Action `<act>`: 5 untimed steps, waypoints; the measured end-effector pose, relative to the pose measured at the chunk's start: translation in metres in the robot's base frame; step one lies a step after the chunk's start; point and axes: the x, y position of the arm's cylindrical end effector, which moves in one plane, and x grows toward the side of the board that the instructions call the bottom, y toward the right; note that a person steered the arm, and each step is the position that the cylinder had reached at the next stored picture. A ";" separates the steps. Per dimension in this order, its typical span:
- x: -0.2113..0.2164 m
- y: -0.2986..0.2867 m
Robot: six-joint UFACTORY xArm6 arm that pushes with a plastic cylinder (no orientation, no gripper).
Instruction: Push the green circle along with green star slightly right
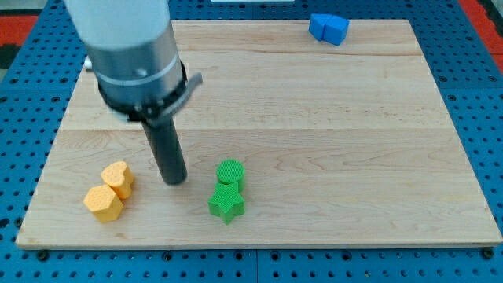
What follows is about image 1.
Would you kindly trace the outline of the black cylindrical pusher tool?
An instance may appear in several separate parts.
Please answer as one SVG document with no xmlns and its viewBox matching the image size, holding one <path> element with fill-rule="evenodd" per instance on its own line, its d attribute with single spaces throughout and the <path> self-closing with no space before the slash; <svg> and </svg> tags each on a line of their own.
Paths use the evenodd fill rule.
<svg viewBox="0 0 503 283">
<path fill-rule="evenodd" d="M 141 124 L 163 181 L 168 185 L 183 183 L 187 170 L 173 120 L 160 126 L 146 121 Z"/>
</svg>

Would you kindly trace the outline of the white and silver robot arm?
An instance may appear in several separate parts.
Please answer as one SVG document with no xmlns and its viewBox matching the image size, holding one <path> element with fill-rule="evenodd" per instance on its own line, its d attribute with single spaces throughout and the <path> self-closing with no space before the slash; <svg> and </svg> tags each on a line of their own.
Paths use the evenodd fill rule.
<svg viewBox="0 0 503 283">
<path fill-rule="evenodd" d="M 179 56 L 167 0 L 65 0 L 86 47 L 105 104 L 141 123 L 163 181 L 177 185 L 187 170 L 174 115 L 203 82 L 188 77 Z"/>
</svg>

